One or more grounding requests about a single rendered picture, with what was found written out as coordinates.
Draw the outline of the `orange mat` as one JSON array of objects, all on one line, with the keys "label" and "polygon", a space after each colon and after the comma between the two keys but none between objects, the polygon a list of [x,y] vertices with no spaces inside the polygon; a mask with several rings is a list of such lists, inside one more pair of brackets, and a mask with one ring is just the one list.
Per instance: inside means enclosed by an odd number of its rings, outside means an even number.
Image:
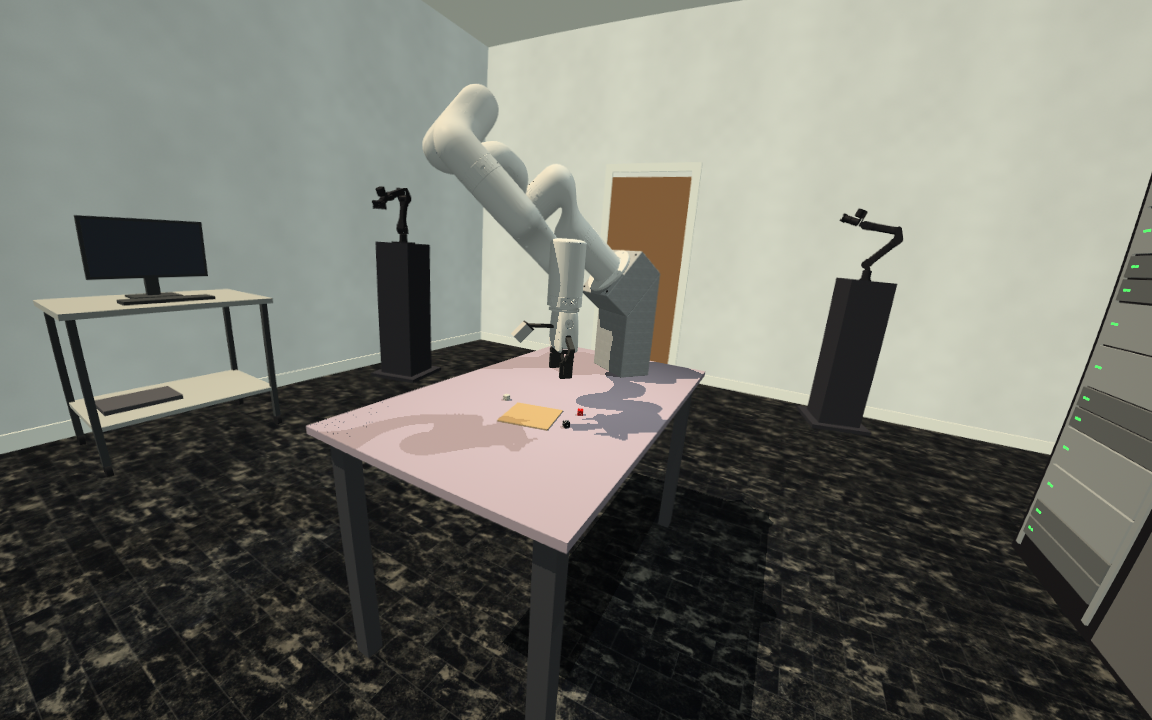
[{"label": "orange mat", "polygon": [[550,425],[561,416],[563,410],[553,409],[553,407],[541,407],[541,406],[530,406],[530,404],[515,404],[507,411],[507,414],[500,416],[498,420],[505,420],[505,423],[520,425],[520,427],[530,429],[541,429],[548,430]]}]

